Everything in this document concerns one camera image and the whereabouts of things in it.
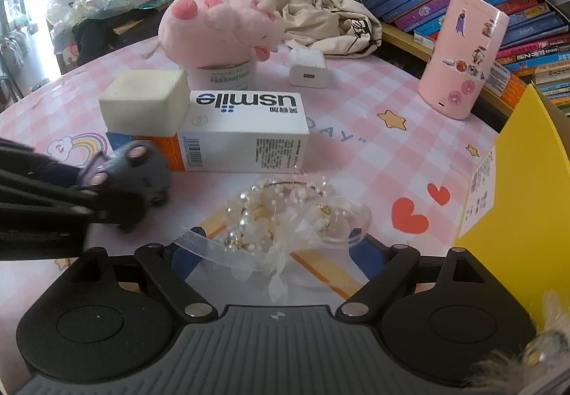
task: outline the pink donut sticker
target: pink donut sticker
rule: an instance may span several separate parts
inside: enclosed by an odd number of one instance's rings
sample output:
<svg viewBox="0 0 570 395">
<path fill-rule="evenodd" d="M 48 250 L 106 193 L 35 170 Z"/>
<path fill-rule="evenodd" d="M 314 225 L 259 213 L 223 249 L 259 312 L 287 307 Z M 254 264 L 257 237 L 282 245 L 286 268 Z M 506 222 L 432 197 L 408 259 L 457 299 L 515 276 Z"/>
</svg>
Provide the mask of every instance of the pink donut sticker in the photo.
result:
<svg viewBox="0 0 570 395">
<path fill-rule="evenodd" d="M 453 105 L 459 105 L 461 103 L 461 93 L 459 91 L 452 91 L 448 94 L 447 100 Z"/>
<path fill-rule="evenodd" d="M 465 80 L 461 85 L 461 92 L 464 95 L 469 95 L 475 91 L 475 82 L 473 80 Z"/>
</svg>

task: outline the red heart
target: red heart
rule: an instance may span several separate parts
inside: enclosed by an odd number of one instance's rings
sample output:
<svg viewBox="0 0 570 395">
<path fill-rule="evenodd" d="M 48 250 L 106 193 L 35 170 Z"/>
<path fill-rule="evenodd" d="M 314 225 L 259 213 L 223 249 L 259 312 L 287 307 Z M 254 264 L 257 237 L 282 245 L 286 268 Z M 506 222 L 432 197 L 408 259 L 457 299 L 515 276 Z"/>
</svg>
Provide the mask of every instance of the red heart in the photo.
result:
<svg viewBox="0 0 570 395">
<path fill-rule="evenodd" d="M 408 234 L 422 234 L 428 230 L 429 221 L 423 215 L 412 215 L 414 203 L 402 197 L 392 205 L 392 226 Z"/>
<path fill-rule="evenodd" d="M 446 205 L 451 198 L 449 190 L 445 186 L 442 186 L 438 189 L 435 184 L 429 183 L 427 185 L 427 191 L 431 198 L 440 205 Z"/>
</svg>

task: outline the cream sponge cube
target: cream sponge cube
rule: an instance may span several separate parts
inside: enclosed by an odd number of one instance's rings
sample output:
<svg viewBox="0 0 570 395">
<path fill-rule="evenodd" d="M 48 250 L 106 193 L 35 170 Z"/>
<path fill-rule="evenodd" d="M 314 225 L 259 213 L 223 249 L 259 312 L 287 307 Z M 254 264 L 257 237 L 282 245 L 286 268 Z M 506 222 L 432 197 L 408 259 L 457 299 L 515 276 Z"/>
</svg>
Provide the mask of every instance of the cream sponge cube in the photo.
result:
<svg viewBox="0 0 570 395">
<path fill-rule="evenodd" d="M 171 137 L 190 107 L 184 71 L 123 72 L 99 98 L 107 129 L 134 136 Z"/>
</svg>

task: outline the pink checkered tablecloth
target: pink checkered tablecloth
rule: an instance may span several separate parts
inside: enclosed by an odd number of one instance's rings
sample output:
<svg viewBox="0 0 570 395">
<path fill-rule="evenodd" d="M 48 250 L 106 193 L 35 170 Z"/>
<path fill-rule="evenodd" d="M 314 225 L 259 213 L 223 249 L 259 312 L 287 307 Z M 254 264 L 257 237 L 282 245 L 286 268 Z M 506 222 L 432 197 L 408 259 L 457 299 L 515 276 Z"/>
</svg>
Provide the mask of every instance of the pink checkered tablecloth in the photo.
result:
<svg viewBox="0 0 570 395">
<path fill-rule="evenodd" d="M 121 72 L 178 69 L 160 50 L 142 58 L 155 45 L 152 38 L 126 47 L 43 86 L 0 114 L 0 136 L 81 165 L 108 146 L 98 98 Z M 374 216 L 369 232 L 384 244 L 407 243 L 424 255 L 445 254 L 455 238 L 471 173 L 495 131 L 474 116 L 455 121 L 440 115 L 417 94 L 417 78 L 374 56 L 329 60 L 331 89 L 292 87 L 287 52 L 281 47 L 258 64 L 256 85 L 259 90 L 301 93 L 311 130 L 303 171 L 328 177 L 338 193 L 368 204 Z M 133 233 L 121 235 L 115 227 L 93 225 L 88 244 L 115 255 L 151 241 L 168 244 L 182 227 L 200 224 L 256 178 L 176 173 L 170 202 L 149 211 Z M 0 263 L 0 283 L 11 284 L 0 290 L 0 310 L 11 310 L 0 316 L 5 326 L 0 339 L 9 342 L 4 356 L 0 354 L 0 379 L 8 374 L 12 388 L 22 382 L 22 362 L 6 357 L 17 355 L 15 326 L 58 274 L 53 262 L 41 265 L 34 270 L 42 270 L 40 276 L 30 279 L 16 277 L 16 264 Z M 358 273 L 353 276 L 362 280 Z M 39 277 L 46 283 L 38 285 Z"/>
</svg>

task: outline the pink cup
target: pink cup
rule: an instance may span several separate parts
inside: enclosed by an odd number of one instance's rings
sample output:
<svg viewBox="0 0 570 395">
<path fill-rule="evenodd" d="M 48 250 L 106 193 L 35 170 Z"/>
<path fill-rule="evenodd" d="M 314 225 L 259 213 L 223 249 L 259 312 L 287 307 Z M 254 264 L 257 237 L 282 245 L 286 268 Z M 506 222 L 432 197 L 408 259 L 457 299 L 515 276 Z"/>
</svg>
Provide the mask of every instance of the pink cup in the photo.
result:
<svg viewBox="0 0 570 395">
<path fill-rule="evenodd" d="M 497 57 L 508 16 L 483 0 L 451 0 L 418 93 L 447 117 L 466 119 Z"/>
</svg>

